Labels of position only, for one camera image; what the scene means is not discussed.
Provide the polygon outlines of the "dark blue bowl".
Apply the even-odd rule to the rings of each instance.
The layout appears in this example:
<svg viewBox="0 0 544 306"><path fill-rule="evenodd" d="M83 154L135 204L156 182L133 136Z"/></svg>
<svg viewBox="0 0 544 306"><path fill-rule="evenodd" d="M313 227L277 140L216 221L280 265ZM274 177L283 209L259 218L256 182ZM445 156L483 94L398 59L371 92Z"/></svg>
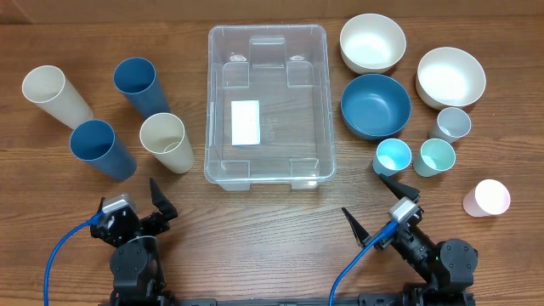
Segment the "dark blue bowl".
<svg viewBox="0 0 544 306"><path fill-rule="evenodd" d="M358 76L344 89L340 110L355 136L370 141L391 138L411 118L412 104L405 88L390 76Z"/></svg>

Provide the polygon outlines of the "pink small cup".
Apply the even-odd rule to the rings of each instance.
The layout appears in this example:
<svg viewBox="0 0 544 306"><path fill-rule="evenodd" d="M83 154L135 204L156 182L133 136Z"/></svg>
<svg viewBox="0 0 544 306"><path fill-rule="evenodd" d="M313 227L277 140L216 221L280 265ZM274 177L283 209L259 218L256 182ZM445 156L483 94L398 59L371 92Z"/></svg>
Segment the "pink small cup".
<svg viewBox="0 0 544 306"><path fill-rule="evenodd" d="M464 196L462 207L473 217L487 217L503 214L510 202L510 193L503 183L485 179Z"/></svg>

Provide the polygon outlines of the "grey small cup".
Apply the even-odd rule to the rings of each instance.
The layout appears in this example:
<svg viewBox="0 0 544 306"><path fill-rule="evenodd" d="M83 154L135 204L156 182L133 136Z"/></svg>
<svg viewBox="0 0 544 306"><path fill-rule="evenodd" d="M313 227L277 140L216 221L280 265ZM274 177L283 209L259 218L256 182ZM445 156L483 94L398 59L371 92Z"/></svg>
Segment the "grey small cup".
<svg viewBox="0 0 544 306"><path fill-rule="evenodd" d="M467 112L460 108L448 107L437 116L429 132L431 139L443 139L449 144L467 136L472 128L472 121Z"/></svg>

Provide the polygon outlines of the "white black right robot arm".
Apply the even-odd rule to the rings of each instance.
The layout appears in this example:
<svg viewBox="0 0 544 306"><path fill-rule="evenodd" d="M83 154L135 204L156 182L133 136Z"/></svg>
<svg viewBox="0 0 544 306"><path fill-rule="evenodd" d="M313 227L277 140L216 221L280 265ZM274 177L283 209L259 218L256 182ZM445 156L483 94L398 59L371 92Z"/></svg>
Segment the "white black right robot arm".
<svg viewBox="0 0 544 306"><path fill-rule="evenodd" d="M391 246L424 282L407 283L402 292L395 294L361 294L358 297L359 305L474 305L474 295L467 289L473 285L478 251L459 239L432 242L417 227L424 213L418 206L420 190L396 182L384 174L379 178L399 201L388 211L390 220L375 235L370 235L346 208L342 209L362 251L335 279L328 303L333 304L343 277L371 248L383 250Z"/></svg>

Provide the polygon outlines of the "cream bowl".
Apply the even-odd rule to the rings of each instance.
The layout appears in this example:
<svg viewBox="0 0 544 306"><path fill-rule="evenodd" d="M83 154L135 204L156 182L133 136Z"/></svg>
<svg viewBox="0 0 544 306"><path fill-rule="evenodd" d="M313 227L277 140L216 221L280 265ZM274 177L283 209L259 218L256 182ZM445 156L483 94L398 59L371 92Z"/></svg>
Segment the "cream bowl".
<svg viewBox="0 0 544 306"><path fill-rule="evenodd" d="M467 107L482 97L485 88L483 66L462 49L435 48L420 59L416 91L426 105L436 110Z"/></svg>
<svg viewBox="0 0 544 306"><path fill-rule="evenodd" d="M389 71L402 59L406 46L401 27L381 14L356 15L340 34L343 61L360 75Z"/></svg>

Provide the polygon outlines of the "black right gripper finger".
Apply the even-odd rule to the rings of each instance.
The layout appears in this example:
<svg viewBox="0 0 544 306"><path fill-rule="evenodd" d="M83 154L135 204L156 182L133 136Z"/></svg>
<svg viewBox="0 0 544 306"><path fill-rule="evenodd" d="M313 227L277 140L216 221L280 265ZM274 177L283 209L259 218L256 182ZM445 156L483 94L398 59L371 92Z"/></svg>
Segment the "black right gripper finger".
<svg viewBox="0 0 544 306"><path fill-rule="evenodd" d="M364 248L371 239L371 235L365 228L353 217L353 215L345 208L342 208L343 214L349 222L351 230L359 247Z"/></svg>
<svg viewBox="0 0 544 306"><path fill-rule="evenodd" d="M407 197L413 202L419 202L420 200L420 190L410 187L406 184L402 184L394 181L392 178L380 173L378 177L382 182L389 188L389 190L401 200L404 197Z"/></svg>

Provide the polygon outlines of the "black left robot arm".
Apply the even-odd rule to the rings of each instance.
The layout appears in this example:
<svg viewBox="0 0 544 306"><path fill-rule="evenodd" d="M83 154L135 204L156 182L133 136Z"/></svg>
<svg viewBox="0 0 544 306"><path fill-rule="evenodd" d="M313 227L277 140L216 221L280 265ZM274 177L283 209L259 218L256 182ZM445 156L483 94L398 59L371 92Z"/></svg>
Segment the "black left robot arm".
<svg viewBox="0 0 544 306"><path fill-rule="evenodd" d="M178 216L175 206L150 179L152 204L157 208L145 218L135 212L135 203L127 194L99 204L98 217L90 225L90 234L113 246L110 271L114 276L111 305L174 305L177 299L165 289L156 237L170 229L169 221Z"/></svg>

